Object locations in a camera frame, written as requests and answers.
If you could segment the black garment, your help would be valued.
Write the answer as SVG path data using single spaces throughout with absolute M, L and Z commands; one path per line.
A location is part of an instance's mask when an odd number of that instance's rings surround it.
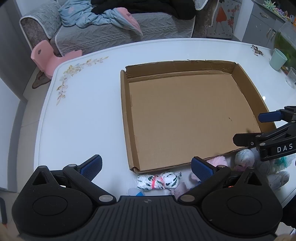
M 91 0 L 96 15 L 100 15 L 108 9 L 126 8 L 131 14 L 140 13 L 166 13 L 179 20 L 191 20 L 196 15 L 196 9 L 192 0 Z

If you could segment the grey sock bundle blue tie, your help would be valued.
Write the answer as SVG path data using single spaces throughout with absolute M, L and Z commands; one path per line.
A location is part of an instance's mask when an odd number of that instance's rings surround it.
M 281 171 L 276 174 L 267 176 L 268 184 L 272 190 L 280 189 L 290 179 L 290 173 L 287 171 Z

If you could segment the glass fish tank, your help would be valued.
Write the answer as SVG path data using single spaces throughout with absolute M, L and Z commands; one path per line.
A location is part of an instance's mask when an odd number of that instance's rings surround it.
M 296 31 L 295 26 L 286 22 L 275 35 L 274 48 L 279 49 L 287 57 L 282 70 L 287 74 L 296 65 Z

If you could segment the mint green cup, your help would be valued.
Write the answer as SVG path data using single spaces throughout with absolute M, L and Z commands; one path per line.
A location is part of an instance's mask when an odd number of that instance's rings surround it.
M 270 66 L 278 71 L 286 63 L 287 57 L 279 49 L 275 48 L 271 59 L 269 61 Z

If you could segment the clear plastic cup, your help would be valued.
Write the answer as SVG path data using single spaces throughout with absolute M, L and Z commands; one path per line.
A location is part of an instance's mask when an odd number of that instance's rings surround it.
M 295 68 L 291 67 L 286 78 L 286 83 L 291 87 L 296 89 L 296 70 Z

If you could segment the grey cabinet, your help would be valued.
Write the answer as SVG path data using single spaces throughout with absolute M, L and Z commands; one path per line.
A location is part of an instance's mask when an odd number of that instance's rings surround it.
M 275 35 L 285 21 L 266 9 L 263 3 L 242 1 L 232 40 L 273 49 Z

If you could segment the grey quilted sofa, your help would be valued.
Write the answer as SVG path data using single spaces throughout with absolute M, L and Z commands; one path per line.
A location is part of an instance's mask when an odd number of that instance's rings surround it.
M 214 21 L 218 1 L 206 1 L 192 20 L 178 20 L 165 13 L 135 14 L 143 36 L 112 24 L 64 27 L 58 9 L 65 1 L 46 1 L 20 18 L 20 28 L 31 49 L 46 40 L 58 56 L 82 50 L 89 54 L 119 45 L 171 38 L 204 38 Z

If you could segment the decorated panel with figure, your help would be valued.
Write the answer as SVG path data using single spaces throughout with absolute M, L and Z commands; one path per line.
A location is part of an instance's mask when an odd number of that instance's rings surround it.
M 241 5 L 242 1 L 217 1 L 213 11 L 211 25 L 207 29 L 207 38 L 231 40 L 233 38 Z

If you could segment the shallow cardboard box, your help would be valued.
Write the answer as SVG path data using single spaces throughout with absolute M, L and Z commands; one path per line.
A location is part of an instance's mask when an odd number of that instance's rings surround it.
M 237 133 L 267 133 L 268 112 L 244 69 L 230 61 L 168 61 L 120 74 L 128 165 L 134 173 L 184 166 L 237 150 Z

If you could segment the mauve sock bundle yellow band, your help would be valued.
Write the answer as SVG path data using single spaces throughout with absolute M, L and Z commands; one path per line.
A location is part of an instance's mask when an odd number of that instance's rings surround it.
M 176 200 L 182 195 L 184 195 L 186 192 L 188 192 L 190 189 L 187 188 L 186 184 L 184 182 L 180 182 L 179 185 L 173 190 L 173 195 Z

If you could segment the light blue garment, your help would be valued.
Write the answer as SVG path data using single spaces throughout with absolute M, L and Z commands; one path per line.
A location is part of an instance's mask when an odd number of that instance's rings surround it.
M 76 25 L 79 28 L 86 28 L 90 25 L 112 24 L 133 31 L 139 36 L 143 35 L 137 20 L 126 8 L 108 9 L 99 15 L 93 13 L 92 9 L 90 1 L 66 1 L 58 12 L 64 27 Z

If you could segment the white sock teal scrunchie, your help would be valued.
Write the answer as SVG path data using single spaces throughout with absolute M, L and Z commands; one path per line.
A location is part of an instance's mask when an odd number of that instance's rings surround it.
M 273 163 L 274 173 L 278 173 L 288 168 L 293 163 L 294 160 L 295 160 L 295 154 L 275 159 Z

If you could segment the white green patterned sock bundle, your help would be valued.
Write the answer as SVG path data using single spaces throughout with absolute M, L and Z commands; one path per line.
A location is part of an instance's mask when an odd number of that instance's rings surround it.
M 164 172 L 157 175 L 145 174 L 137 176 L 137 188 L 144 191 L 175 189 L 180 183 L 182 173 Z

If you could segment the fluffy pink blue sock bundle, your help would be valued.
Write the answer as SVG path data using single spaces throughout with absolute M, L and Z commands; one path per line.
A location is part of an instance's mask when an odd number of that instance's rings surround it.
M 221 165 L 228 167 L 224 156 L 217 156 L 208 160 L 194 157 L 191 161 L 191 170 L 193 174 L 203 182 L 211 177 L 217 171 L 217 167 Z

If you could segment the bubble lilac sock bundle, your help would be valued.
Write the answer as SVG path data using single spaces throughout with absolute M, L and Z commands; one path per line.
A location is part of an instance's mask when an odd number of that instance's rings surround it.
M 255 163 L 254 153 L 250 149 L 240 150 L 235 155 L 234 163 L 235 171 L 244 171 L 247 167 L 253 167 Z

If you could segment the pink child stool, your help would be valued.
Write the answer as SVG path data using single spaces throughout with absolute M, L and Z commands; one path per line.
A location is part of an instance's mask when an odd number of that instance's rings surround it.
M 68 60 L 82 56 L 82 50 L 71 51 L 63 57 L 54 54 L 50 43 L 46 40 L 39 42 L 31 52 L 31 59 L 49 79 L 52 79 L 55 69 Z

